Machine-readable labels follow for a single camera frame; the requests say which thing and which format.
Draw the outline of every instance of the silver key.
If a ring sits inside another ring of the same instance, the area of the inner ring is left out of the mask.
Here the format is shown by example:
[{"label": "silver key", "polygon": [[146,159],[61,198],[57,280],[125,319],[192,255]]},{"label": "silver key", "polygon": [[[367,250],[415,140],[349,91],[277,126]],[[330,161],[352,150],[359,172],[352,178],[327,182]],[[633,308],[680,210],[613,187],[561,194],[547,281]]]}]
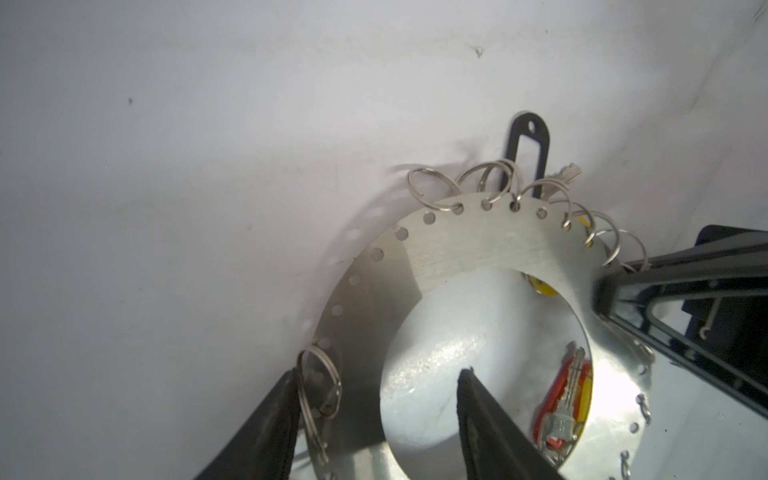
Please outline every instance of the silver key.
[{"label": "silver key", "polygon": [[565,440],[573,442],[576,419],[574,419],[574,404],[581,370],[584,368],[584,349],[579,347],[574,353],[574,359],[568,368],[568,377],[565,380],[563,396],[558,400],[558,407],[553,413],[547,415],[545,439]]},{"label": "silver key", "polygon": [[[545,178],[554,178],[555,180],[560,180],[566,185],[570,185],[576,181],[576,177],[579,175],[581,175],[581,168],[576,164],[570,164],[560,169],[560,171],[556,174],[547,175]],[[549,197],[556,194],[558,191],[560,190],[553,185],[542,185],[541,199],[549,200]]]}]

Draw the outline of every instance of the reflective metal surface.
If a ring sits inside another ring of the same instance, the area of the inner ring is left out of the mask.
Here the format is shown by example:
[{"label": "reflective metal surface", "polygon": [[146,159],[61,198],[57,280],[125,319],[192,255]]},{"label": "reflective metal surface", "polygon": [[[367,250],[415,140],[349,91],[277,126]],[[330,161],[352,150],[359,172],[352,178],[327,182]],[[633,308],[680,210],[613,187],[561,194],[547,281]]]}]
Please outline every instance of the reflective metal surface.
[{"label": "reflective metal surface", "polygon": [[[491,266],[519,270],[548,283],[584,329],[594,374],[591,407],[561,474],[597,480],[622,478],[622,470],[628,474],[646,425],[637,398],[647,399],[651,359],[592,309],[596,283],[603,275],[621,271],[621,266],[601,265],[605,245],[596,238],[587,248],[584,225],[577,222],[564,230],[566,212],[558,206],[523,198],[520,209],[512,211],[512,195],[506,194],[486,210],[486,197],[452,197],[450,202],[463,204],[462,213],[433,211],[433,223],[425,222],[424,209],[403,218],[358,256],[334,289],[314,343],[335,363],[344,395],[336,417],[318,421],[329,457],[321,465],[319,452],[311,452],[319,478],[332,473],[339,480],[407,478],[386,442],[379,413],[387,350],[424,295],[457,274]],[[541,218],[540,208],[549,214]],[[399,240],[403,235],[396,231],[402,229],[407,236]]]}]

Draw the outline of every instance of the white surface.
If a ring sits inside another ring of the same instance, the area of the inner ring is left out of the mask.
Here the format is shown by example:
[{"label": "white surface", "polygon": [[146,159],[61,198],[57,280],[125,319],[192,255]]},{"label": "white surface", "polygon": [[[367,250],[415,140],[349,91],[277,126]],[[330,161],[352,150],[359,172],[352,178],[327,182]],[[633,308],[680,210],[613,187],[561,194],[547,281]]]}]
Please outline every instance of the white surface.
[{"label": "white surface", "polygon": [[[493,159],[520,110],[548,122],[549,170],[584,169],[574,198],[652,253],[768,228],[763,12],[6,0],[2,476],[192,478],[416,208],[405,165]],[[763,477],[764,420],[662,359],[654,378],[633,479]]]}]

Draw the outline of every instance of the metal key ring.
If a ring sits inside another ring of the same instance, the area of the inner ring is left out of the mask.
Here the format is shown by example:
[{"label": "metal key ring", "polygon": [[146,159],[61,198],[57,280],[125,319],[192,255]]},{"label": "metal key ring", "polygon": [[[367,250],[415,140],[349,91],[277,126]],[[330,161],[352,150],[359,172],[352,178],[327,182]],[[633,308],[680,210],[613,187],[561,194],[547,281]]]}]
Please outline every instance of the metal key ring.
[{"label": "metal key ring", "polygon": [[312,442],[313,446],[320,452],[320,457],[323,462],[328,462],[328,454],[326,453],[326,447],[324,445],[324,442],[320,439],[320,432],[317,428],[317,424],[315,423],[315,418],[312,416],[312,406],[310,405],[309,399],[306,397],[306,389],[304,387],[304,371],[303,371],[303,365],[302,360],[304,358],[305,353],[311,353],[314,355],[326,368],[326,371],[331,377],[331,380],[333,381],[333,385],[335,386],[336,390],[336,407],[333,410],[333,412],[329,415],[324,415],[328,419],[332,419],[336,416],[337,413],[339,413],[339,407],[341,406],[341,392],[342,392],[342,384],[341,384],[341,375],[339,374],[339,370],[336,368],[336,365],[333,364],[333,361],[330,357],[328,357],[328,354],[323,351],[320,347],[317,345],[310,345],[306,347],[304,350],[299,352],[299,356],[296,359],[296,369],[298,370],[298,377],[299,377],[299,407],[301,408],[301,414],[304,418],[304,425],[306,429],[306,437]]},{"label": "metal key ring", "polygon": [[523,191],[520,192],[520,197],[522,197],[525,192],[532,189],[533,187],[537,187],[538,185],[554,185],[558,190],[560,190],[560,192],[563,193],[563,195],[565,195],[565,200],[568,202],[568,212],[565,213],[565,220],[563,220],[561,227],[564,229],[569,228],[571,225],[571,216],[573,214],[573,202],[571,201],[571,196],[568,195],[568,187],[563,182],[555,180],[554,178],[541,178],[528,184],[523,189]]},{"label": "metal key ring", "polygon": [[441,205],[441,204],[432,204],[428,202],[427,200],[424,200],[424,194],[419,191],[418,188],[413,186],[412,176],[414,173],[420,172],[423,174],[432,175],[433,177],[437,177],[440,180],[444,181],[446,184],[448,184],[449,187],[451,187],[451,191],[454,195],[461,195],[462,189],[460,186],[453,181],[451,177],[448,175],[445,175],[439,170],[436,170],[431,167],[417,167],[410,172],[408,172],[408,175],[406,176],[406,186],[408,187],[408,191],[411,192],[411,195],[421,204],[424,205],[427,208],[431,208],[433,210],[440,210],[441,212],[450,212],[453,211],[455,208],[461,206],[461,204],[453,204],[453,205]]},{"label": "metal key ring", "polygon": [[[551,200],[550,204],[560,204],[562,202],[565,202],[567,200]],[[594,221],[594,215],[592,215],[592,210],[589,210],[584,205],[571,201],[571,203],[579,208],[581,208],[586,214],[587,218],[589,219],[589,225],[587,226],[589,234],[587,235],[587,239],[584,240],[584,245],[589,245],[589,243],[592,241],[592,239],[595,238],[596,234],[594,232],[594,228],[598,225],[597,222]]]},{"label": "metal key ring", "polygon": [[[507,164],[505,164],[505,163],[503,163],[503,162],[500,162],[500,161],[495,161],[495,162],[485,162],[484,164],[475,165],[474,167],[472,167],[472,168],[470,168],[469,170],[467,170],[466,172],[464,172],[464,173],[463,173],[463,174],[462,174],[462,175],[461,175],[459,178],[457,178],[457,179],[456,179],[456,184],[457,184],[457,185],[459,185],[459,186],[461,186],[462,182],[463,182],[464,180],[466,180],[466,178],[467,178],[469,175],[472,175],[472,174],[473,174],[473,173],[475,173],[477,170],[481,170],[481,169],[483,169],[483,168],[486,168],[486,169],[488,169],[488,170],[493,170],[493,169],[494,169],[494,167],[495,167],[495,168],[501,168],[501,169],[504,171],[504,173],[506,173],[506,174],[508,175],[508,176],[507,176],[507,178],[511,178],[511,176],[512,176],[512,169],[511,169],[511,168],[510,168],[510,167],[509,167]],[[494,203],[495,203],[495,202],[497,202],[499,199],[501,199],[501,198],[504,196],[504,194],[506,194],[507,192],[509,192],[509,189],[510,189],[510,187],[511,187],[511,182],[510,182],[509,180],[507,180],[507,183],[504,185],[504,188],[502,188],[502,191],[498,192],[498,193],[497,193],[495,196],[493,196],[493,197],[488,197],[488,198],[486,198],[486,199],[485,199],[485,202],[486,202],[487,204],[494,204]]]},{"label": "metal key ring", "polygon": [[[597,232],[595,235],[596,235],[596,236],[600,236],[600,235],[602,235],[603,233],[606,233],[606,232],[609,232],[609,231],[610,231],[610,230],[600,230],[600,231],[599,231],[599,232]],[[626,233],[627,235],[629,235],[630,237],[632,237],[632,238],[634,239],[634,241],[636,241],[636,242],[637,242],[637,244],[638,244],[638,245],[640,245],[640,249],[641,249],[641,250],[642,250],[642,252],[643,252],[643,263],[642,263],[642,264],[641,264],[641,266],[640,266],[640,271],[641,271],[641,272],[644,272],[644,271],[646,271],[646,270],[649,270],[649,269],[650,269],[650,258],[648,258],[648,252],[647,252],[647,250],[645,250],[645,244],[643,243],[643,241],[642,241],[642,240],[640,240],[640,239],[637,237],[637,235],[635,235],[634,233],[630,232],[629,230],[625,230],[625,229],[623,229],[623,228],[620,228],[620,229],[619,229],[619,232],[620,232],[620,233]]]},{"label": "metal key ring", "polygon": [[[583,210],[579,210],[575,215],[578,217],[579,215],[585,214],[586,212]],[[608,259],[603,262],[603,266],[608,266],[612,261],[616,259],[619,255],[619,250],[621,249],[621,232],[619,232],[619,227],[616,226],[616,223],[612,218],[610,218],[608,215],[603,214],[602,212],[598,212],[596,210],[592,210],[592,214],[595,215],[597,218],[601,218],[608,222],[609,225],[611,225],[611,230],[614,231],[616,234],[616,244],[614,245],[614,249],[611,252],[611,255],[608,256]]]},{"label": "metal key ring", "polygon": [[[509,160],[508,158],[500,158],[494,163],[500,163],[504,164],[507,167],[510,167],[513,172],[517,172],[517,175],[515,175],[515,183],[517,184],[518,188],[515,191],[515,198],[520,198],[520,190],[522,190],[522,178],[523,178],[523,171],[515,162]],[[480,181],[478,182],[478,192],[485,191],[485,183],[488,181],[488,176],[491,174],[491,170],[493,170],[493,167],[488,167],[485,169],[485,171],[482,173],[482,177],[480,177]],[[506,184],[509,185],[509,177],[506,178]]]}]

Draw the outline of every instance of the black bracket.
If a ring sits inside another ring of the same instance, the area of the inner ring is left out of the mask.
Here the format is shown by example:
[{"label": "black bracket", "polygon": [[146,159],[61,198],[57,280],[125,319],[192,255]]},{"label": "black bracket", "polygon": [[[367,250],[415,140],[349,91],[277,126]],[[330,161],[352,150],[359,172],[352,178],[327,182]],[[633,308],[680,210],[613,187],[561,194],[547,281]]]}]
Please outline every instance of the black bracket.
[{"label": "black bracket", "polygon": [[[705,228],[698,246],[650,259],[651,270],[608,278],[598,311],[768,418],[768,233],[736,230],[745,233],[702,242],[713,228],[729,227]],[[696,313],[685,334],[654,314],[672,300]]]},{"label": "black bracket", "polygon": [[[520,137],[526,136],[538,143],[538,163],[536,164],[536,178],[534,180],[540,180],[544,178],[545,171],[547,170],[547,155],[549,154],[549,130],[544,120],[533,112],[525,112],[518,115],[509,128],[509,139],[507,140],[507,151],[504,158],[517,161],[518,157],[518,145],[520,144]],[[507,182],[507,174],[502,173],[502,185],[499,189],[502,189]],[[534,187],[533,198],[541,198],[541,185]]]}]

